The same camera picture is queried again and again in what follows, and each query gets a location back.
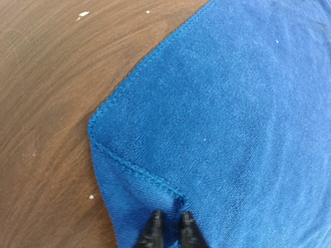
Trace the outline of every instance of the brown wood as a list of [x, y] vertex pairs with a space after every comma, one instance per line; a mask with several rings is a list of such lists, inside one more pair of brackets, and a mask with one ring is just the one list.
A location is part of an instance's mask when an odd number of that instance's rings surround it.
[[88, 119], [205, 2], [0, 0], [1, 247], [116, 247]]

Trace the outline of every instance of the blue towel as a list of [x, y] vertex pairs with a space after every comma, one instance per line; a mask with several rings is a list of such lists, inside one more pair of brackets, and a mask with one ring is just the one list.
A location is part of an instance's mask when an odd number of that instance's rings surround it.
[[89, 121], [119, 248], [150, 214], [179, 247], [331, 247], [331, 4], [213, 0], [147, 55]]

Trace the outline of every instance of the white speck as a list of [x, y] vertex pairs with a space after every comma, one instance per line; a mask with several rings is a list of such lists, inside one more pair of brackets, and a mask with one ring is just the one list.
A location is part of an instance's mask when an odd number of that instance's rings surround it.
[[80, 13], [78, 15], [79, 17], [77, 18], [77, 21], [82, 19], [83, 17], [87, 16], [88, 14], [89, 14], [89, 11], [84, 11], [84, 12]]

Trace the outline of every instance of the wooden table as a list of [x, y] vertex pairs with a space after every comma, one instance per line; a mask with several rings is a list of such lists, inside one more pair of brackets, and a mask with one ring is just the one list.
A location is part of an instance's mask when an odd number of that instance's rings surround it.
[[205, 2], [0, 0], [1, 247], [116, 247], [87, 122]]

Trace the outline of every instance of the textured fabric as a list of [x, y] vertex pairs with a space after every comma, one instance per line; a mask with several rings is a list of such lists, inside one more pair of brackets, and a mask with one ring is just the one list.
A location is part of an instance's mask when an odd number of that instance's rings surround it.
[[331, 247], [331, 4], [221, 1], [147, 55], [89, 122], [119, 248], [191, 211], [211, 247]]

